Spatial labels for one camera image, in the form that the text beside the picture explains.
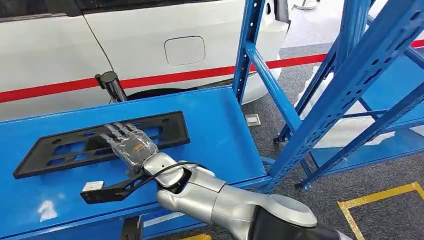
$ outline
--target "black cable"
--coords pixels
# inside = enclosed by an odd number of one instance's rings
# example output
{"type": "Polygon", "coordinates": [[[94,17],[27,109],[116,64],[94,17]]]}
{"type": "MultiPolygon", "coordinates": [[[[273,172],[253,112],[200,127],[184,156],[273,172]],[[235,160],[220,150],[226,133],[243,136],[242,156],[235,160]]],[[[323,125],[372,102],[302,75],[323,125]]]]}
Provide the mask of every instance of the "black cable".
{"type": "Polygon", "coordinates": [[[199,166],[199,167],[204,168],[204,169],[206,169],[206,170],[207,170],[207,168],[206,168],[205,166],[203,166],[202,164],[197,163],[197,162],[192,162],[192,161],[182,161],[182,162],[178,162],[178,163],[176,163],[176,164],[174,164],[174,165],[171,165],[171,166],[167,166],[167,167],[165,167],[164,169],[162,169],[162,170],[158,171],[157,173],[155,173],[155,174],[151,175],[150,177],[146,178],[145,180],[143,180],[143,181],[141,181],[141,182],[137,183],[137,185],[135,185],[135,186],[134,186],[134,188],[131,188],[131,191],[134,191],[134,190],[138,189],[139,187],[141,187],[141,186],[145,185],[145,184],[146,184],[147,182],[149,182],[150,180],[154,180],[157,176],[159,176],[159,175],[163,174],[164,172],[166,172],[166,171],[168,171],[168,170],[170,170],[170,169],[173,169],[173,168],[175,168],[175,167],[181,166],[181,165],[196,165],[196,166],[199,166]]]}

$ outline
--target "blue metal shelving rack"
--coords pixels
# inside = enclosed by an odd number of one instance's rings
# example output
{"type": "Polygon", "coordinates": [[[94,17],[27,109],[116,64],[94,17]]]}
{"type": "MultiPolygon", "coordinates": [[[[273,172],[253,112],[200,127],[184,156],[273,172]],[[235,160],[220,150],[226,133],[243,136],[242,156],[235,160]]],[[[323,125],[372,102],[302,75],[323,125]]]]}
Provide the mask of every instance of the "blue metal shelving rack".
{"type": "MultiPolygon", "coordinates": [[[[372,87],[376,81],[376,88],[396,84],[387,79],[390,76],[381,76],[401,55],[408,57],[417,66],[424,67],[424,58],[409,47],[411,41],[423,29],[423,2],[388,1],[375,20],[368,16],[368,10],[373,3],[374,1],[364,0],[345,1],[340,34],[295,107],[296,113],[300,114],[304,110],[319,84],[330,72],[334,72],[334,78],[299,128],[293,127],[291,118],[284,118],[287,124],[274,141],[289,141],[273,166],[273,177],[277,176],[279,179],[300,161],[306,173],[306,178],[301,180],[300,185],[307,189],[311,182],[325,174],[424,151],[424,139],[405,129],[424,124],[422,110],[410,112],[424,99],[423,80],[415,83],[403,82],[402,85],[413,86],[410,89],[412,91],[405,96],[396,89],[394,92],[386,92],[387,95],[394,94],[390,95],[390,98],[397,99],[398,102],[383,108],[378,108],[385,105],[381,104],[381,101],[373,102],[375,98],[384,97],[375,96],[372,87]],[[369,29],[365,32],[366,23],[369,24],[369,29]],[[356,101],[360,101],[368,112],[344,115],[356,101]],[[312,149],[340,118],[358,116],[373,116],[375,122],[343,148],[312,149]],[[364,143],[380,134],[396,130],[398,131],[395,137],[388,142],[396,150],[382,146],[372,150],[371,146],[367,146],[355,153],[356,156],[350,164],[340,164],[364,143]],[[396,141],[401,141],[402,146],[394,146],[396,141]],[[314,171],[304,160],[309,152],[316,165],[314,171]]],[[[264,191],[269,192],[276,183],[277,181],[272,181],[264,191]]]]}
{"type": "MultiPolygon", "coordinates": [[[[373,136],[388,128],[410,127],[417,122],[416,116],[420,115],[410,110],[424,100],[422,81],[415,81],[411,91],[390,106],[374,104],[367,89],[373,90],[373,84],[381,85],[378,80],[382,79],[384,72],[391,70],[389,66],[397,64],[396,58],[403,58],[403,54],[411,59],[409,61],[423,67],[422,57],[409,48],[409,44],[424,29],[423,0],[388,0],[365,33],[371,0],[345,0],[340,35],[296,108],[291,105],[255,47],[264,4],[264,0],[246,0],[232,86],[0,122],[0,131],[4,135],[0,138],[0,145],[7,149],[3,151],[0,181],[5,183],[4,191],[9,194],[0,206],[0,213],[7,216],[7,222],[0,224],[0,238],[61,239],[61,234],[73,233],[76,234],[72,235],[74,238],[80,239],[94,234],[97,238],[115,239],[121,234],[120,226],[125,218],[141,216],[148,221],[169,213],[156,202],[157,186],[154,182],[143,186],[122,202],[87,205],[81,199],[78,193],[86,182],[107,180],[108,183],[117,183],[128,178],[124,173],[125,164],[118,159],[14,179],[12,171],[22,161],[25,150],[31,149],[34,142],[43,136],[183,111],[191,142],[164,149],[165,153],[175,159],[200,162],[230,185],[259,188],[259,191],[269,193],[299,162],[306,170],[307,178],[302,181],[306,187],[319,176],[330,173],[340,159],[373,136]],[[239,107],[252,63],[286,121],[286,127],[277,140],[284,136],[288,136],[289,140],[276,159],[259,156],[239,107]],[[298,113],[330,71],[335,72],[333,80],[307,117],[301,120],[298,113]],[[315,152],[314,145],[340,118],[352,117],[345,116],[345,113],[356,101],[368,104],[369,112],[366,114],[374,115],[375,123],[341,150],[315,152]],[[319,163],[314,172],[302,162],[309,152],[319,163]],[[237,170],[229,171],[223,167],[226,165],[237,170]],[[268,172],[264,165],[270,166],[268,172]],[[49,208],[48,215],[44,214],[47,211],[44,208],[49,208]]],[[[409,153],[423,148],[424,137],[417,139],[417,134],[411,134],[410,130],[402,131],[396,131],[399,135],[390,140],[408,142],[409,153]]],[[[143,234],[145,239],[149,239],[202,224],[194,218],[180,216],[147,226],[143,234]]]]}

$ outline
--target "black metal bracket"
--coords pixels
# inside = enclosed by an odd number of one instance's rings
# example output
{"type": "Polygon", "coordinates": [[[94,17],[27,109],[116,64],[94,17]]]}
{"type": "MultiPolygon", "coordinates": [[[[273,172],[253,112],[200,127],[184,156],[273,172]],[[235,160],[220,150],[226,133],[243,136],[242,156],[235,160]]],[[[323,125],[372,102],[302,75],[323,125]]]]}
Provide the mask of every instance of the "black metal bracket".
{"type": "MultiPolygon", "coordinates": [[[[120,121],[141,130],[158,128],[150,138],[159,149],[190,142],[182,111],[120,121]]],[[[116,159],[100,134],[110,131],[103,125],[39,138],[13,172],[15,179],[72,169],[116,159]]]]}
{"type": "Polygon", "coordinates": [[[101,204],[123,201],[139,187],[148,182],[150,176],[139,173],[138,175],[121,181],[117,184],[102,187],[96,190],[82,191],[81,197],[87,204],[101,204]]]}

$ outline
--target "small white object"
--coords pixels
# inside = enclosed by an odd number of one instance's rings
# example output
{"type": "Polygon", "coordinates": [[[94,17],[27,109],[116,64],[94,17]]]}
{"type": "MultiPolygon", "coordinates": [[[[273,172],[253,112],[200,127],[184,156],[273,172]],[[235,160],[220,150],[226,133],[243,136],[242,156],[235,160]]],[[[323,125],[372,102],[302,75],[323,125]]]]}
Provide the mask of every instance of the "small white object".
{"type": "Polygon", "coordinates": [[[86,182],[84,187],[82,188],[82,192],[100,190],[103,188],[103,181],[90,181],[86,182]]]}
{"type": "Polygon", "coordinates": [[[163,215],[163,216],[160,216],[160,217],[157,217],[157,218],[153,218],[153,219],[150,219],[150,220],[143,222],[143,228],[147,228],[149,226],[159,224],[159,223],[171,220],[171,219],[175,219],[175,218],[178,218],[178,217],[181,217],[181,216],[184,216],[184,215],[185,214],[183,214],[181,212],[173,212],[173,213],[170,213],[170,214],[167,214],[167,215],[163,215]]]}
{"type": "Polygon", "coordinates": [[[410,129],[424,137],[424,125],[411,127],[410,129]]]}
{"type": "Polygon", "coordinates": [[[259,115],[257,114],[247,114],[244,115],[244,117],[246,118],[248,127],[261,125],[261,120],[259,119],[259,115]]]}

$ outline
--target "red stripe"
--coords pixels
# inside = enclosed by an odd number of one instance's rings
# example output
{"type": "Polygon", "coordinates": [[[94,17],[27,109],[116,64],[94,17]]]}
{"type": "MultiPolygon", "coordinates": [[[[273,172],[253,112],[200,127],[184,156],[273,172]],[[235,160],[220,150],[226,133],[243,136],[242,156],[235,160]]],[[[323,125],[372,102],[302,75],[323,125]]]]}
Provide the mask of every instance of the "red stripe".
{"type": "Polygon", "coordinates": [[[422,40],[415,40],[411,43],[411,47],[413,48],[420,48],[424,46],[424,39],[422,40]]]}
{"type": "MultiPolygon", "coordinates": [[[[413,41],[411,47],[420,48],[424,46],[423,40],[413,41]]],[[[266,64],[270,69],[291,67],[303,64],[319,63],[324,60],[325,54],[301,56],[288,59],[267,61],[266,64]]],[[[176,83],[194,79],[204,79],[210,77],[231,75],[234,73],[234,66],[225,66],[211,69],[203,69],[196,71],[187,71],[179,73],[171,73],[158,76],[147,76],[133,79],[126,79],[121,81],[121,85],[124,89],[144,87],[157,84],[168,84],[176,83]]],[[[94,78],[86,78],[75,81],[61,82],[43,86],[36,86],[30,88],[23,88],[12,91],[0,92],[0,103],[11,102],[21,99],[29,99],[34,97],[40,97],[51,94],[65,93],[75,90],[88,89],[97,87],[98,83],[94,78]]]]}

